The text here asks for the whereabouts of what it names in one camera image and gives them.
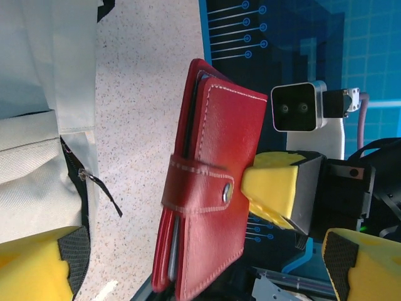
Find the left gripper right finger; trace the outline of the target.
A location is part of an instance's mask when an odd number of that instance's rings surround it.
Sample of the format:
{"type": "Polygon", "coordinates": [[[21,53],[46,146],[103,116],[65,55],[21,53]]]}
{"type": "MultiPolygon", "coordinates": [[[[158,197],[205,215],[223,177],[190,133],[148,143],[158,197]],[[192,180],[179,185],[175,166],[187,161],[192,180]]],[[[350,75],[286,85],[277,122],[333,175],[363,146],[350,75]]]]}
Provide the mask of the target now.
{"type": "Polygon", "coordinates": [[[400,300],[399,242],[332,228],[322,257],[337,300],[400,300]]]}

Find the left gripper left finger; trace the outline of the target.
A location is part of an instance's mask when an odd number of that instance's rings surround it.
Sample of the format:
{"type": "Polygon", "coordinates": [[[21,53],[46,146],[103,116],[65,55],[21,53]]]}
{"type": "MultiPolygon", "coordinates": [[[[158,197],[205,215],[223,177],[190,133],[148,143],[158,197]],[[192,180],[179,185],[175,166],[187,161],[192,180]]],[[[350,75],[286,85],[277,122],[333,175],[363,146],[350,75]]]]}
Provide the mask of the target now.
{"type": "Polygon", "coordinates": [[[67,226],[1,244],[1,300],[74,300],[91,244],[84,226],[67,226]]]}

